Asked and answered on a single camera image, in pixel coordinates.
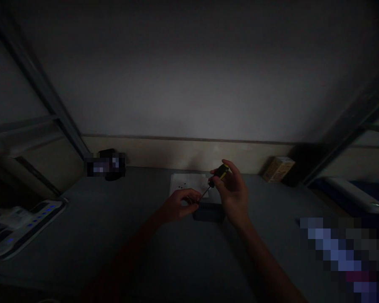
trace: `power strip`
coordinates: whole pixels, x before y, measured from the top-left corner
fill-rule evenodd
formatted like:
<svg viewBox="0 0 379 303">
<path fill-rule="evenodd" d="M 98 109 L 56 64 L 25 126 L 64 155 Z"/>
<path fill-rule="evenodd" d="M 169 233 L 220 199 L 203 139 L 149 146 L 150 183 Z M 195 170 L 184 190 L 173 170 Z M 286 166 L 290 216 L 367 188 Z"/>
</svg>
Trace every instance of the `power strip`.
<svg viewBox="0 0 379 303">
<path fill-rule="evenodd" d="M 46 200 L 35 206 L 31 220 L 16 230 L 6 228 L 0 232 L 0 259 L 7 260 L 26 247 L 46 226 L 65 209 L 61 201 Z"/>
</svg>

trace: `small cardboard box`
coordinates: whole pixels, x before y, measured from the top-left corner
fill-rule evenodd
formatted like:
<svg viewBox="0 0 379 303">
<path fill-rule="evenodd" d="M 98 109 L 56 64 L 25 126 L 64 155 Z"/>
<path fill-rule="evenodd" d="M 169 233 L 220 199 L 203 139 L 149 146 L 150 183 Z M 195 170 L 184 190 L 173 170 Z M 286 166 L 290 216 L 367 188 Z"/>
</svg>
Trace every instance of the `small cardboard box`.
<svg viewBox="0 0 379 303">
<path fill-rule="evenodd" d="M 281 182 L 294 164 L 291 158 L 275 157 L 262 177 L 267 182 Z"/>
</svg>

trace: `forearm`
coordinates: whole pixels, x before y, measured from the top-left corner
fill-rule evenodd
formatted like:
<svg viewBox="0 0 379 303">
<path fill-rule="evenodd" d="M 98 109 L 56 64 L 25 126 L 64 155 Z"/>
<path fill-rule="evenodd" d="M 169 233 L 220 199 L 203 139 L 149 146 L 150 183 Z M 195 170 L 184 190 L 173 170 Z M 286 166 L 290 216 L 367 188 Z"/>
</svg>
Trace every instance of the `forearm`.
<svg viewBox="0 0 379 303">
<path fill-rule="evenodd" d="M 117 302 L 122 299 L 142 251 L 161 225 L 162 220 L 156 212 L 85 287 L 81 302 Z"/>
<path fill-rule="evenodd" d="M 250 220 L 236 229 L 270 297 L 275 302 L 307 302 L 269 252 Z"/>
</svg>

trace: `screwdriver shaft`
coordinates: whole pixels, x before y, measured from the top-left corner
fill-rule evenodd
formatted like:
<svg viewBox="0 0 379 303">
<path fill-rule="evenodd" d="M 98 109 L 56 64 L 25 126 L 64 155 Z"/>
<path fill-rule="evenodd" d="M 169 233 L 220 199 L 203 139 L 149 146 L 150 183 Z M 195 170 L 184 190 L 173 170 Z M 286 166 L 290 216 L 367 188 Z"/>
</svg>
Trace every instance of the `screwdriver shaft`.
<svg viewBox="0 0 379 303">
<path fill-rule="evenodd" d="M 203 195 L 201 196 L 201 198 L 199 198 L 199 200 L 201 200 L 203 198 L 203 196 L 205 196 L 205 194 L 208 192 L 208 190 L 210 189 L 211 187 L 208 187 L 207 190 L 205 190 L 205 192 L 203 193 Z"/>
</svg>

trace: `hand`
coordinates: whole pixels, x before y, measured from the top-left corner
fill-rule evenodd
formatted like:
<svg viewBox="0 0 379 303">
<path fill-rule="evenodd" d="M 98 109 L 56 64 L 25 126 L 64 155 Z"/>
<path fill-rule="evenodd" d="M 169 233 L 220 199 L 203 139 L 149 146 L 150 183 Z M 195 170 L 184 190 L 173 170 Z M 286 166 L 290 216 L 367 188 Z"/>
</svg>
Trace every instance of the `hand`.
<svg viewBox="0 0 379 303">
<path fill-rule="evenodd" d="M 189 215 L 198 209 L 198 204 L 202 194 L 194 189 L 176 190 L 156 211 L 155 215 L 161 220 L 161 223 L 178 221 L 182 217 Z M 181 201 L 188 202 L 188 206 L 182 206 Z"/>
<path fill-rule="evenodd" d="M 231 162 L 222 160 L 224 164 L 229 166 L 232 172 L 227 172 L 222 180 L 214 176 L 212 180 L 220 193 L 222 205 L 227 218 L 234 227 L 241 227 L 248 224 L 248 189 L 240 174 L 239 169 Z"/>
</svg>

